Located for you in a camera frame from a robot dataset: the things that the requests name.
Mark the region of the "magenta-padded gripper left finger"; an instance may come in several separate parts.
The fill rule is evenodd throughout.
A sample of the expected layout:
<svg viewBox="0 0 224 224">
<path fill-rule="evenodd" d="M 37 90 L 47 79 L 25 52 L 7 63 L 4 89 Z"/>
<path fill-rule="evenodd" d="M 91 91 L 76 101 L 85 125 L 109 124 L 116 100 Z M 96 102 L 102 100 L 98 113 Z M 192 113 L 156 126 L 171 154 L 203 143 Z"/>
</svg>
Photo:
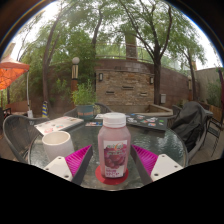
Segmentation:
<svg viewBox="0 0 224 224">
<path fill-rule="evenodd" d="M 56 157 L 44 170 L 73 182 L 76 185 L 80 185 L 92 156 L 92 146 L 88 145 L 67 157 Z"/>
</svg>

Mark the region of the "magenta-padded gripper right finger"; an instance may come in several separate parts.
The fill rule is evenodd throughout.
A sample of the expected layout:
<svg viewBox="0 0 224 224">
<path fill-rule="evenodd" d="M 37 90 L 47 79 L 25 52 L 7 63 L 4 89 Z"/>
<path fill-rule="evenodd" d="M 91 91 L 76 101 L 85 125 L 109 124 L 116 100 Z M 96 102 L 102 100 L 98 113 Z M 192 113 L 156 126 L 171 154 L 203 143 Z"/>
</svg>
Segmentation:
<svg viewBox="0 0 224 224">
<path fill-rule="evenodd" d="M 131 156 L 144 185 L 159 180 L 182 169 L 166 154 L 156 155 L 136 145 L 131 146 Z"/>
</svg>

